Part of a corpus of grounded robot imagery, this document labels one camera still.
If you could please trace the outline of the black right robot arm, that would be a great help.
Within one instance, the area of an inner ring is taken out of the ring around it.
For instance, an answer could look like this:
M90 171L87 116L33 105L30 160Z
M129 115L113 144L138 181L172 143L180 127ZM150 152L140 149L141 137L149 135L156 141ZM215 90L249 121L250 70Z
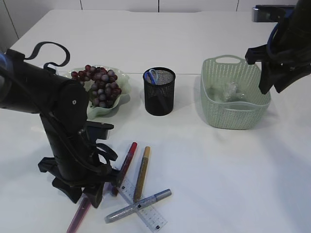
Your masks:
M264 6L269 19L277 22L266 44L249 48L249 65L261 62L259 89L280 93L311 73L311 2L300 0L292 10Z

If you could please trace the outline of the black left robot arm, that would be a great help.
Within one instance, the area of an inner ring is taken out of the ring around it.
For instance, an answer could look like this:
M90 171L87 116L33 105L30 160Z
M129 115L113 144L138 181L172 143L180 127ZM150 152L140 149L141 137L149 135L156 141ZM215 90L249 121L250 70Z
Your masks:
M0 55L0 106L40 116L53 156L43 158L39 170L52 174L53 187L72 202L85 195L98 207L104 184L117 185L120 174L111 166L117 154L97 142L113 125L88 121L88 93L78 81L57 75L56 63L29 64L42 46L30 57L12 49Z

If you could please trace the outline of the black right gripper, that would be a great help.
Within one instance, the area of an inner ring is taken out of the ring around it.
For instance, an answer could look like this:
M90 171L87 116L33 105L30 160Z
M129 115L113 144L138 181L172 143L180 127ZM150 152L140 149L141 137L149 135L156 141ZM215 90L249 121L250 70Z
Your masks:
M277 50L269 45L249 48L245 59L253 65L261 62L259 89L267 94L274 85L278 93L311 73L311 46L296 45ZM287 72L279 79L279 73Z

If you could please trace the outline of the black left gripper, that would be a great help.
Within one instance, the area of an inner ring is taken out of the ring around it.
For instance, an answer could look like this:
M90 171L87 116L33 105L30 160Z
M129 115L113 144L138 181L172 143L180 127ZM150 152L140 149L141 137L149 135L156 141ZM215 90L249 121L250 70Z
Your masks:
M78 202L83 192L94 208L102 201L104 184L116 184L120 174L109 161L104 164L95 155L44 157L38 167L41 172L54 176L52 186L73 203Z

